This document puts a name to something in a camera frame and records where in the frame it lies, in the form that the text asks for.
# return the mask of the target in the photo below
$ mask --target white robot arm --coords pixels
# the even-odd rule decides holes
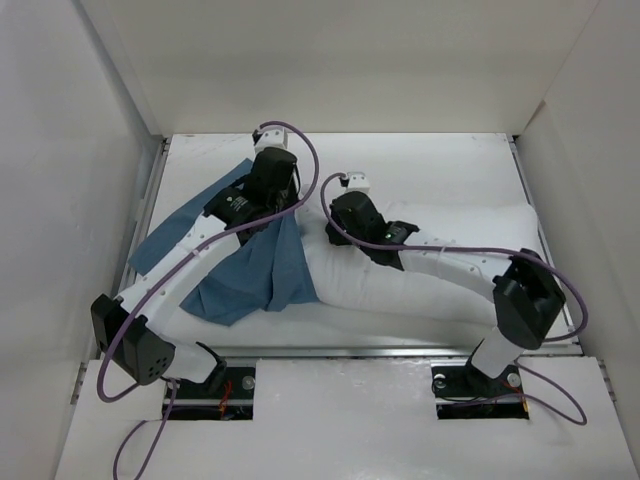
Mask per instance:
[[[113,359],[138,384],[147,385],[165,376],[205,384],[209,391],[218,388],[226,368],[224,360],[206,345],[185,344],[164,332],[184,298],[257,230],[222,236],[217,241],[207,239],[297,202],[299,185],[293,180],[297,176],[296,157],[288,152],[287,140],[285,128],[254,133],[256,158],[251,172],[204,205],[191,229],[145,276],[116,298],[101,295],[93,302],[94,333],[103,352],[125,319],[136,312]],[[166,281],[157,287],[162,279]]]
[[[540,348],[566,301],[547,270],[523,258],[449,252],[447,248],[455,245],[426,229],[385,221],[367,196],[368,184],[360,188],[365,178],[361,173],[341,178],[346,193],[330,206],[336,226],[357,240],[375,244],[375,249],[359,248],[380,265],[436,276],[494,303],[498,325],[469,357],[465,376],[490,384],[524,351]],[[352,245],[331,222],[326,231],[332,244]],[[399,250],[401,246],[413,249]],[[422,247],[430,251],[419,250]],[[521,252],[539,259],[535,252]]]

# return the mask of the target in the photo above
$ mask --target blue towel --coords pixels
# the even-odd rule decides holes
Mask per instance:
[[[204,205],[234,180],[249,173],[241,162],[162,222],[129,259],[145,275],[189,231]],[[271,222],[238,251],[220,262],[185,298],[180,307],[209,322],[232,325],[261,308],[281,311],[290,303],[317,302],[293,214]]]

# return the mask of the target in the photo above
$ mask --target white table surface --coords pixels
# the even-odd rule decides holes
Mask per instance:
[[[376,201],[492,207],[527,201],[503,134],[312,134],[310,138],[320,155],[321,180],[335,171],[365,171]],[[290,136],[290,149],[298,156],[302,182],[310,181],[311,156],[295,135]],[[150,230],[244,158],[253,156],[247,134],[173,137]],[[427,318],[306,304],[291,305],[283,312],[254,312],[232,327],[179,310],[166,333],[218,348],[445,349],[472,347],[489,329],[468,323],[452,328],[451,323]],[[566,332],[565,318],[560,316],[550,335]]]
[[[529,358],[582,404],[572,425],[529,402],[530,420],[437,420],[427,360],[263,360],[253,421],[171,421],[144,479],[154,480],[635,480],[637,474],[597,362]],[[95,391],[89,364],[57,480],[111,479],[113,458],[141,419],[160,418],[163,385],[116,404]],[[569,415],[556,389],[523,373],[525,391]],[[107,391],[131,379],[112,368]],[[158,428],[129,442],[119,478],[131,480]]]

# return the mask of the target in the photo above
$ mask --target white wall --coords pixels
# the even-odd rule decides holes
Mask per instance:
[[[520,133],[597,0],[82,0],[152,128]]]
[[[518,140],[558,265],[593,319],[585,350],[603,358],[640,465],[640,2],[601,0]]]
[[[99,52],[71,0],[0,0],[3,479],[54,472],[89,305],[111,288],[152,157]]]

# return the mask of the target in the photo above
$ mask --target white pillow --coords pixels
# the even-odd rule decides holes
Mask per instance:
[[[339,193],[334,187],[327,198]],[[540,250],[538,220],[527,204],[491,208],[393,202],[376,207],[387,221],[414,223],[461,246]],[[320,301],[355,310],[495,325],[492,304],[474,292],[429,275],[380,266],[352,246],[331,245],[318,193],[298,210],[296,218]]]

